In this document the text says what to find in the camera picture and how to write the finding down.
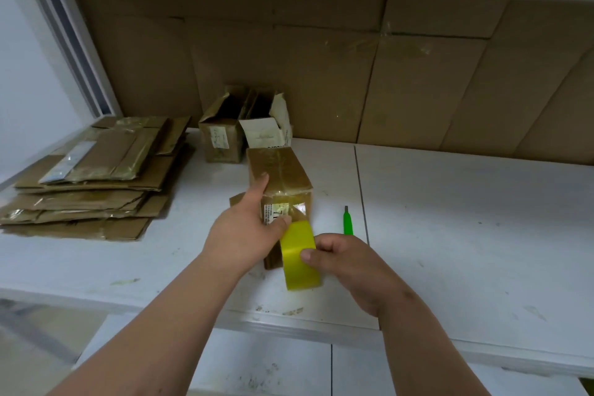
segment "white wall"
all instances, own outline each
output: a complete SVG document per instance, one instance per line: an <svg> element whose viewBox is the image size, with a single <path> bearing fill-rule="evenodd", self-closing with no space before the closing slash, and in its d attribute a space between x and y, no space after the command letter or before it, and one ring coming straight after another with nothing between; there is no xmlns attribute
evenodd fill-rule
<svg viewBox="0 0 594 396"><path fill-rule="evenodd" d="M32 2L0 0L0 183L83 126L68 95L78 89Z"/></svg>

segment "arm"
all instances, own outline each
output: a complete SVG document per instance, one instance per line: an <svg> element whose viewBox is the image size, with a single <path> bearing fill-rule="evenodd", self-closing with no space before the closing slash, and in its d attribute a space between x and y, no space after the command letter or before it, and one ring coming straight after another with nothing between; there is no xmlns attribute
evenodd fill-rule
<svg viewBox="0 0 594 396"><path fill-rule="evenodd" d="M120 333L48 396L185 395L214 321L236 283L291 223L260 220L268 175L213 224L203 251Z"/></svg>
<svg viewBox="0 0 594 396"><path fill-rule="evenodd" d="M489 396L427 305L359 238L318 235L301 259L337 276L378 317L398 396Z"/></svg>

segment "left hand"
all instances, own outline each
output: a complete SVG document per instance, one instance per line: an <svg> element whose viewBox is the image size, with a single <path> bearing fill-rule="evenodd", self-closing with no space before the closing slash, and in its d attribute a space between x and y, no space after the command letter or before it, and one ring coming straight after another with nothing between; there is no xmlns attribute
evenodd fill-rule
<svg viewBox="0 0 594 396"><path fill-rule="evenodd" d="M224 272L240 278L263 260L291 224L281 216L265 226L260 218L260 202L268 185L263 174L247 190L241 202L227 208L210 228L200 257Z"/></svg>

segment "hand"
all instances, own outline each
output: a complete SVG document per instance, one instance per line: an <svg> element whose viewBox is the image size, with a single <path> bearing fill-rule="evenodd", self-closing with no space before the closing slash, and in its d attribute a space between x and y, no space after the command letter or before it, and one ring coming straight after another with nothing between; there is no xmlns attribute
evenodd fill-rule
<svg viewBox="0 0 594 396"><path fill-rule="evenodd" d="M263 260L285 233L291 224L290 216L278 217L267 226L260 218L260 202L268 180L268 174L260 176L241 202L227 208L214 222L200 253L210 265L239 278Z"/></svg>
<svg viewBox="0 0 594 396"><path fill-rule="evenodd" d="M380 316L404 295L416 295L373 249L353 235L317 235L317 249L301 251L301 260L322 272L337 276L355 302L372 316Z"/></svg>

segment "packing tape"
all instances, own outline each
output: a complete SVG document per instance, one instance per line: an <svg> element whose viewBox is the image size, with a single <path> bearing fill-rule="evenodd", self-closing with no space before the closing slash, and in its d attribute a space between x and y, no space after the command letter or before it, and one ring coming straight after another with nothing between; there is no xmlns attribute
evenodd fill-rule
<svg viewBox="0 0 594 396"><path fill-rule="evenodd" d="M303 249L315 249L314 233L308 221L292 222L280 239L287 290L304 290L321 285L320 273L301 261Z"/></svg>

